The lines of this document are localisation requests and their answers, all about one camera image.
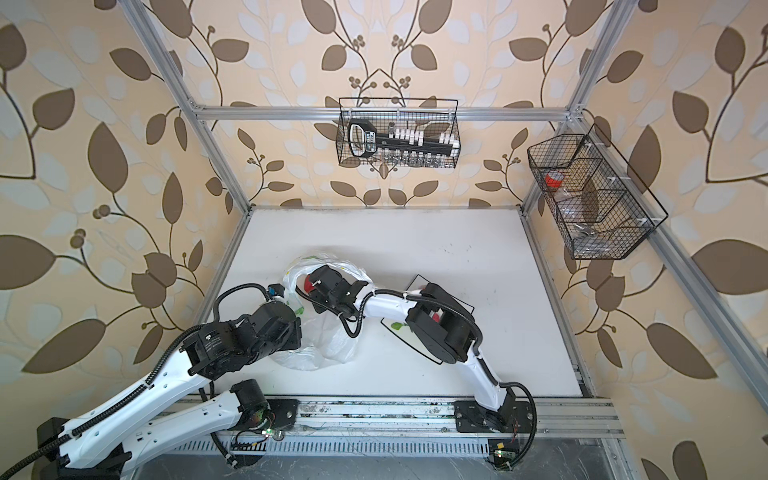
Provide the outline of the red fake fruit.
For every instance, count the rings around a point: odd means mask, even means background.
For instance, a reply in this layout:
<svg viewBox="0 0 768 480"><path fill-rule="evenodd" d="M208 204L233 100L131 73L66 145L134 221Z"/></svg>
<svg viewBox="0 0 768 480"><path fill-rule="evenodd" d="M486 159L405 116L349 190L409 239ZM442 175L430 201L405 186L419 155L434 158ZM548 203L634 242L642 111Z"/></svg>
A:
<svg viewBox="0 0 768 480"><path fill-rule="evenodd" d="M304 279L303 288L304 288L304 292L307 294L310 294L315 289L312 281L308 276L306 276Z"/></svg>

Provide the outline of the white plastic bag fruit print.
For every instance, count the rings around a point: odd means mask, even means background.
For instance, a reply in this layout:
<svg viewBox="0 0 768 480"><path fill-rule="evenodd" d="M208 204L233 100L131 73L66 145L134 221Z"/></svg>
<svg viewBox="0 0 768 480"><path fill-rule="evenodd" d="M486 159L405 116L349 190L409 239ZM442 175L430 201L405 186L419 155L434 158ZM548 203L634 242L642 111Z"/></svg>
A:
<svg viewBox="0 0 768 480"><path fill-rule="evenodd" d="M271 359L287 369L316 371L349 363L354 358L357 340L347 335L338 315L316 313L310 302L295 292L307 275L326 264L347 277L372 282L363 268L327 253L298 258L286 269L282 280L285 300L301 320L302 338L299 347L274 353Z"/></svg>

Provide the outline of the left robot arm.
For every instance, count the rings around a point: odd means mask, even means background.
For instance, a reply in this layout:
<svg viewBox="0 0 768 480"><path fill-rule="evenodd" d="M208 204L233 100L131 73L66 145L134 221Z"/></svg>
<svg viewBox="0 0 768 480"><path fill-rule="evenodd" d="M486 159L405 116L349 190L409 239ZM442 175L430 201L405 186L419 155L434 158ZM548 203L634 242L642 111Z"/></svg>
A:
<svg viewBox="0 0 768 480"><path fill-rule="evenodd" d="M221 377L299 345L301 321L280 284L254 284L265 301L254 312L183 331L142 379L90 412L54 417L37 429L38 448L8 470L11 479L36 464L41 479L123 479L140 465L200 435L235 429L268 439L280 416L255 380L244 380L202 403L163 411Z"/></svg>

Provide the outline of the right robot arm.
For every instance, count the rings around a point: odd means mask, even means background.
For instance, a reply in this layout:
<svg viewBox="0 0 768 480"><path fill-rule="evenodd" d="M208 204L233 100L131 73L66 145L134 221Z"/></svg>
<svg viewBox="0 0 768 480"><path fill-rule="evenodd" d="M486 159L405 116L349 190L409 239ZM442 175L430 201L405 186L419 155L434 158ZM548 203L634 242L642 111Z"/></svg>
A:
<svg viewBox="0 0 768 480"><path fill-rule="evenodd" d="M406 326L432 356L457 367L473 386L476 409L466 416L467 421L512 436L510 445L491 450L489 463L497 470L511 471L523 461L537 434L534 396L520 382L497 378L482 355L484 337L474 316L441 286L428 283L412 291L381 288L360 279L350 282L323 264L294 291L317 312L338 317L351 338L360 335L368 317Z"/></svg>

